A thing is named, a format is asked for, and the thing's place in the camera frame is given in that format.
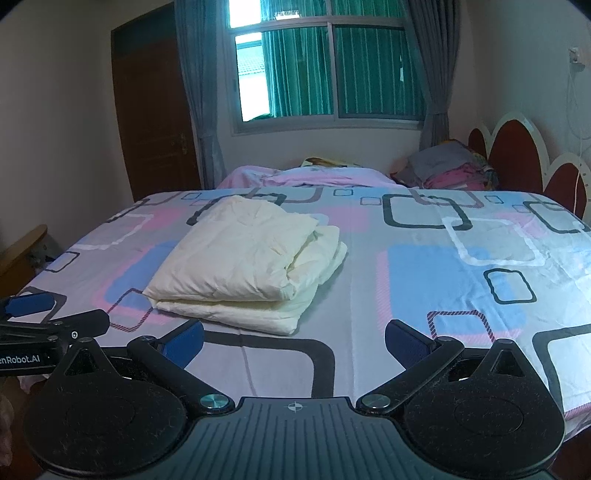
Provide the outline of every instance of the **window sill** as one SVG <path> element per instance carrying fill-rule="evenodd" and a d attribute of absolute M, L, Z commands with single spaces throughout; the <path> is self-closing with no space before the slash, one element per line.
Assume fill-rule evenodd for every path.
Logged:
<path fill-rule="evenodd" d="M 342 128 L 386 128 L 399 130 L 421 130 L 423 121 L 378 118 L 339 118 L 328 115 L 268 118 L 251 122 L 236 122 L 232 135 L 257 135 L 285 131 L 319 130 Z"/>

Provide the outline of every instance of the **door handle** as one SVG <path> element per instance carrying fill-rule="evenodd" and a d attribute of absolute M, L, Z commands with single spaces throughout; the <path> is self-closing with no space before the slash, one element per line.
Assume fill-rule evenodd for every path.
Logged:
<path fill-rule="evenodd" d="M 187 146 L 187 136 L 185 134 L 180 134 L 180 138 L 181 138 L 181 150 L 183 152 L 183 155 L 186 155 L 189 153 L 189 148 Z"/>

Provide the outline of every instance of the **headboard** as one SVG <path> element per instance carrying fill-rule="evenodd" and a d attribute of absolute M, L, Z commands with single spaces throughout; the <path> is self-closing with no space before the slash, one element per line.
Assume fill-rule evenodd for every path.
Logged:
<path fill-rule="evenodd" d="M 540 131 L 523 114 L 505 115 L 492 135 L 484 125 L 475 128 L 468 145 L 488 159 L 498 173 L 501 190 L 543 194 L 571 212 L 580 172 L 574 214 L 586 223 L 591 220 L 589 166 L 572 153 L 565 153 L 550 163 Z"/>

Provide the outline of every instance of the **folded white quilt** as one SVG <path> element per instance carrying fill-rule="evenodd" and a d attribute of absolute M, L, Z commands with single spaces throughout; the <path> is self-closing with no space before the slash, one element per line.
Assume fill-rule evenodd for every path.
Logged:
<path fill-rule="evenodd" d="M 339 229 L 266 200 L 221 200 L 144 290 L 160 310 L 289 335 L 347 247 Z"/>

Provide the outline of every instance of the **brown wooden door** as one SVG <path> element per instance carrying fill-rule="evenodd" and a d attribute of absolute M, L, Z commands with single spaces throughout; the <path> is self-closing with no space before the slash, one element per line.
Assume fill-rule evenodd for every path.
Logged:
<path fill-rule="evenodd" d="M 113 85 L 134 200 L 158 192 L 199 190 L 176 39 L 113 59 Z"/>

